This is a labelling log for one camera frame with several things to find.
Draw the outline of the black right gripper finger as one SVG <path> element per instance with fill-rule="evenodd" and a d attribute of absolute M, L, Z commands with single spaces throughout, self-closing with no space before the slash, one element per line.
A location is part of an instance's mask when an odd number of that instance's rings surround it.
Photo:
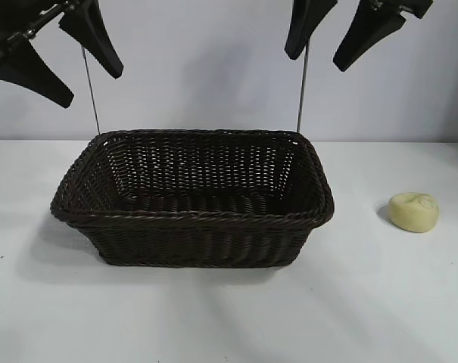
<path fill-rule="evenodd" d="M 313 1 L 294 0 L 291 22 L 285 43 L 285 53 L 290 59 L 298 59 L 304 50 L 310 34 L 310 17 L 313 13 Z"/>
<path fill-rule="evenodd" d="M 361 0 L 352 23 L 339 45 L 333 63 L 346 71 L 377 42 L 397 32 L 406 22 L 400 5 L 393 1 Z"/>

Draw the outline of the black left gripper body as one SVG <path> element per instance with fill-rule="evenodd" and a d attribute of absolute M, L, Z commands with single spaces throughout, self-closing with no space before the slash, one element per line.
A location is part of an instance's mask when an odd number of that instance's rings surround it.
<path fill-rule="evenodd" d="M 30 40 L 59 14 L 59 27 L 75 39 L 70 21 L 78 30 L 77 9 L 77 1 L 0 1 L 0 63 L 40 64 Z"/>

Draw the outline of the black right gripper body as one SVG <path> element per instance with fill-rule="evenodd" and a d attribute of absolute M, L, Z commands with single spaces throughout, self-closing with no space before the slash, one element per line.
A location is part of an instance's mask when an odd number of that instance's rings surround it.
<path fill-rule="evenodd" d="M 371 7 L 376 11 L 384 10 L 395 14 L 403 11 L 422 19 L 433 3 L 433 0 L 372 0 Z"/>

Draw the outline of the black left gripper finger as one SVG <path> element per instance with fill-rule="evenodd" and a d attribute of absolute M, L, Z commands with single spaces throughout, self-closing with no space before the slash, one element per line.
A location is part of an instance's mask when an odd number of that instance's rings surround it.
<path fill-rule="evenodd" d="M 98 0 L 77 1 L 64 13 L 59 27 L 87 49 L 113 78 L 122 76 L 123 63 L 107 34 Z"/>
<path fill-rule="evenodd" d="M 74 97 L 27 39 L 0 51 L 0 80 L 28 88 L 63 108 L 68 108 Z"/>

